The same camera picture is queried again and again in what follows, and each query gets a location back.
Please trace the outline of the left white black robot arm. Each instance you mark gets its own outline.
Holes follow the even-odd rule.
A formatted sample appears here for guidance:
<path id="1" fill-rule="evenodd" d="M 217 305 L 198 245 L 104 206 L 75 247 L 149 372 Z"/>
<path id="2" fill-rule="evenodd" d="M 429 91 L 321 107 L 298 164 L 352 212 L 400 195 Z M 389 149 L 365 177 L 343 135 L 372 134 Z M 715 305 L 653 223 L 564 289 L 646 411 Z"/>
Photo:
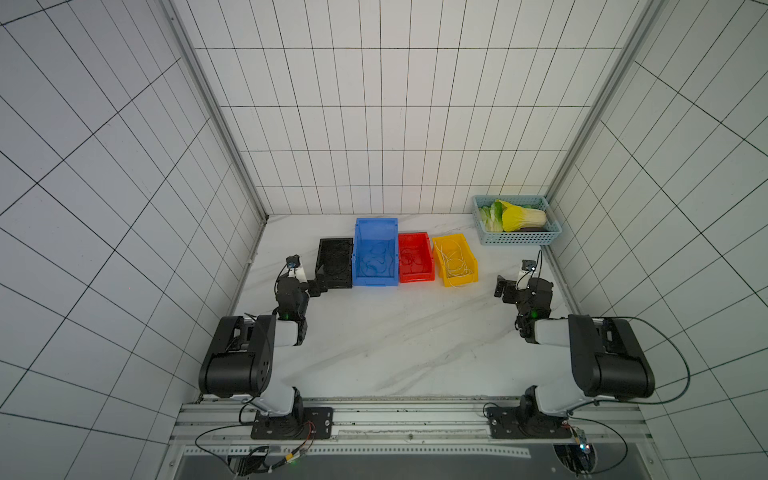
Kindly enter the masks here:
<path id="1" fill-rule="evenodd" d="M 277 280 L 277 307 L 271 313 L 221 318 L 199 371 L 201 393 L 218 398 L 246 395 L 261 415 L 302 424 L 298 389 L 272 381 L 274 356 L 279 348 L 304 343 L 309 300 L 322 293 L 313 280 L 283 274 Z"/>

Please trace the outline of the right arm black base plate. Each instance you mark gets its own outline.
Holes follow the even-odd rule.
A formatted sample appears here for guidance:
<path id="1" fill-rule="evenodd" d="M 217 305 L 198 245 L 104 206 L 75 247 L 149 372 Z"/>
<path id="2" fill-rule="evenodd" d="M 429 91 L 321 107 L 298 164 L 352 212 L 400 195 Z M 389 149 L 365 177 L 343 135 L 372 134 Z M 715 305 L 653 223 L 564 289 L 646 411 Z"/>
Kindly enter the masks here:
<path id="1" fill-rule="evenodd" d="M 565 426 L 566 419 L 541 413 L 531 395 L 521 397 L 514 407 L 487 402 L 482 411 L 493 439 L 564 440 L 571 437 L 570 429 Z"/>

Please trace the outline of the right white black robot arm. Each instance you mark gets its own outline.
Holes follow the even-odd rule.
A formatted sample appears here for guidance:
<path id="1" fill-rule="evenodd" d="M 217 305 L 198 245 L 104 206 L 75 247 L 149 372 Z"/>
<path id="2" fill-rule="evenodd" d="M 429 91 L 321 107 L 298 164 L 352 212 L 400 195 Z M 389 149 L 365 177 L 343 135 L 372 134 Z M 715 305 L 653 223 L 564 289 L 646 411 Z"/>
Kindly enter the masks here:
<path id="1" fill-rule="evenodd" d="M 569 352 L 563 376 L 525 391 L 516 412 L 518 422 L 562 421 L 568 412 L 597 401 L 650 397 L 655 376 L 630 323 L 577 314 L 551 318 L 553 287 L 529 274 L 516 281 L 497 277 L 494 296 L 516 307 L 515 328 L 521 338 Z"/>

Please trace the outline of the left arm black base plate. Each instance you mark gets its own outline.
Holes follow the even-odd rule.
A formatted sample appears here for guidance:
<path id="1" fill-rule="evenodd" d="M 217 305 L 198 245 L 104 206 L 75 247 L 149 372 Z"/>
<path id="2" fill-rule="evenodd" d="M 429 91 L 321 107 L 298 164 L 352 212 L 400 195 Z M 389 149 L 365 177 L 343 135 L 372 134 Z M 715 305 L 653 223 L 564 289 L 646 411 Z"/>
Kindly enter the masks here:
<path id="1" fill-rule="evenodd" d="M 250 438 L 253 440 L 326 440 L 331 437 L 334 409 L 331 407 L 295 408 L 289 415 L 258 412 Z"/>

